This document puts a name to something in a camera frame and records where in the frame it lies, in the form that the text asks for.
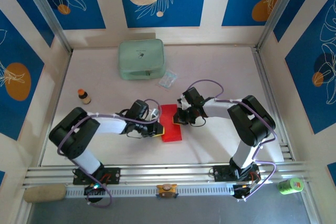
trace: bottle cap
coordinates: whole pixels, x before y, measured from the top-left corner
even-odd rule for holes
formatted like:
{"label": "bottle cap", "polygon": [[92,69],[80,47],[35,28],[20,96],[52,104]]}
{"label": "bottle cap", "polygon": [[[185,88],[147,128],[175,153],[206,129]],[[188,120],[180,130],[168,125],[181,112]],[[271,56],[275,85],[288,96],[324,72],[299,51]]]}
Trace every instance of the bottle cap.
{"label": "bottle cap", "polygon": [[84,95],[84,94],[85,94],[85,91],[84,91],[83,89],[79,89],[79,90],[77,91],[77,93],[78,93],[79,95]]}

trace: white table surface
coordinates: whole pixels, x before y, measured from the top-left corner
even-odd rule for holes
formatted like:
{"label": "white table surface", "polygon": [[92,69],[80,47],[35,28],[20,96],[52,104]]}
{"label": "white table surface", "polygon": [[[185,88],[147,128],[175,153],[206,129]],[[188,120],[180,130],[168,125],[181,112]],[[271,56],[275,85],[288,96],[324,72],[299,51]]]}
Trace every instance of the white table surface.
{"label": "white table surface", "polygon": [[[153,98],[161,104],[173,104],[199,79],[221,83],[225,92],[220,98],[239,99],[251,94],[268,109],[249,47],[166,46],[165,54],[167,69],[178,74],[169,90],[157,85],[159,79],[122,80],[118,72],[117,48],[74,50],[52,126],[77,106],[89,112],[112,114],[130,108],[136,99]],[[80,88],[91,96],[90,104],[83,105],[79,100],[77,90]],[[205,98],[220,91],[216,84],[209,82],[199,83],[196,88]],[[160,137],[134,139],[125,135],[97,134],[88,148],[105,165],[224,163],[233,156],[240,141],[229,119],[210,118],[203,127],[188,125],[181,129],[183,140],[180,142],[163,143]],[[48,141],[42,165],[71,165],[57,155],[56,149]],[[259,152],[258,159],[284,161],[278,142],[267,144]]]}

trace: brown bottle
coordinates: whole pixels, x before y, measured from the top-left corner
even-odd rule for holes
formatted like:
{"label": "brown bottle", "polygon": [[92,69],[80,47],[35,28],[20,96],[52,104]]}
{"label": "brown bottle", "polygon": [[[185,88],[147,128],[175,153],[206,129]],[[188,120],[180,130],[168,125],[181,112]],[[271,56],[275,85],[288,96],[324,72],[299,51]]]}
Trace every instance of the brown bottle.
{"label": "brown bottle", "polygon": [[85,92],[83,89],[79,89],[77,92],[78,92],[78,97],[82,101],[83,104],[89,104],[91,102],[91,98],[89,97],[87,92]]}

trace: red sponge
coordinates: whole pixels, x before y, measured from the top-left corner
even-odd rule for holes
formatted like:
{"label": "red sponge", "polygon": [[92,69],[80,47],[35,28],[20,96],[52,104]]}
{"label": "red sponge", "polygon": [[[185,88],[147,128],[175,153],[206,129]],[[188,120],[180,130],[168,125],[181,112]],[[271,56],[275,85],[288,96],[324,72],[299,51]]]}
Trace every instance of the red sponge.
{"label": "red sponge", "polygon": [[162,114],[160,123],[164,127],[164,134],[161,136],[163,142],[175,142],[182,140],[181,127],[173,123],[173,116],[177,112],[176,104],[161,105]]}

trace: mint green pouch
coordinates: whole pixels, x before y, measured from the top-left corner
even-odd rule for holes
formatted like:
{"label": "mint green pouch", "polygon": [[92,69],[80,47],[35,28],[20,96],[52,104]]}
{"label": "mint green pouch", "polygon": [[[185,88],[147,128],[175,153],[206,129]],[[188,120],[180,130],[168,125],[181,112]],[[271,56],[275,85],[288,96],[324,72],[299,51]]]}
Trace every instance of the mint green pouch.
{"label": "mint green pouch", "polygon": [[156,79],[163,77],[165,71],[162,40],[130,40],[119,45],[119,72],[122,79]]}

